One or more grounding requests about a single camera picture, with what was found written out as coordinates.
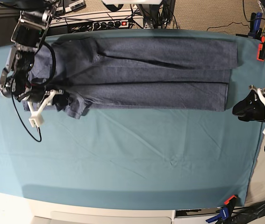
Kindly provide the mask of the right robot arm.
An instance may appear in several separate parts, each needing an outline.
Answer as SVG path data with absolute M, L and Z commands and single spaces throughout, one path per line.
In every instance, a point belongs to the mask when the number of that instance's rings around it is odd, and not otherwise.
M 33 106 L 53 105 L 66 107 L 68 94 L 55 90 L 51 81 L 56 73 L 56 56 L 53 48 L 45 42 L 52 19 L 60 5 L 58 0 L 4 0 L 0 6 L 20 12 L 11 41 L 13 43 L 7 64 L 0 77 L 0 92 L 13 102 L 27 102 Z M 49 77 L 43 81 L 31 81 L 29 72 L 38 51 L 46 47 L 50 52 Z

